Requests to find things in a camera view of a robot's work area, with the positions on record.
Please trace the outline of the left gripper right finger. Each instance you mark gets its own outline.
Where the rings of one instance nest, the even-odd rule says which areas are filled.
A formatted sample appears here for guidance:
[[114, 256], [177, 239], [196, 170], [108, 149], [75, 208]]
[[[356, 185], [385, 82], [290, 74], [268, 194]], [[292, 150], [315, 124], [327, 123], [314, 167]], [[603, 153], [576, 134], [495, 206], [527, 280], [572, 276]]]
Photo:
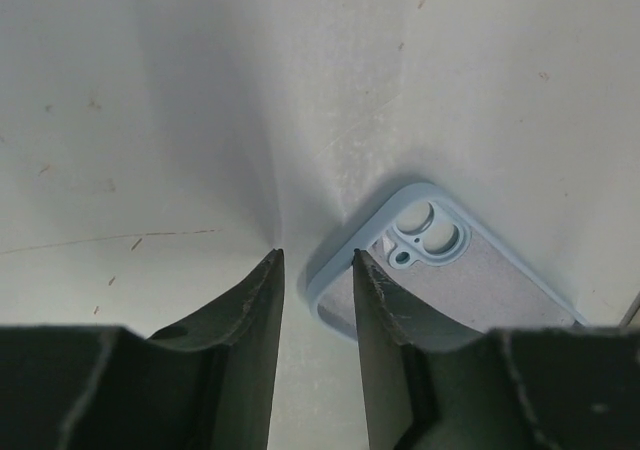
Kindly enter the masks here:
[[357, 340], [373, 449], [635, 449], [639, 333], [480, 333], [353, 259]]

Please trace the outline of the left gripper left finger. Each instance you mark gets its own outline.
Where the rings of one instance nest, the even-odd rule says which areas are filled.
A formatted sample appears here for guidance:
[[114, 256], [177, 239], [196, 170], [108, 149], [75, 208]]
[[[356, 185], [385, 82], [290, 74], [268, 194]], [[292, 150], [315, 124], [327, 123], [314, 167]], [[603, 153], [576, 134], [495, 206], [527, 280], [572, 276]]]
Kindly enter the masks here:
[[263, 449], [284, 303], [282, 250], [149, 337], [5, 326], [5, 449]]

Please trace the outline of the translucent blue phone case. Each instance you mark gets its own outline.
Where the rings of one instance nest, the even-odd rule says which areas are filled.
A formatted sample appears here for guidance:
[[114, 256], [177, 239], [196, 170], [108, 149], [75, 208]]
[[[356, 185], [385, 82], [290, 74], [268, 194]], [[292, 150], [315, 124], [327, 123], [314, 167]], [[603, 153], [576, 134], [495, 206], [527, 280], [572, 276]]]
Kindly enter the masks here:
[[308, 265], [301, 295], [311, 314], [349, 340], [357, 338], [351, 271], [357, 250], [433, 307], [445, 332], [450, 321], [477, 332], [588, 323], [441, 188], [419, 182], [365, 207]]

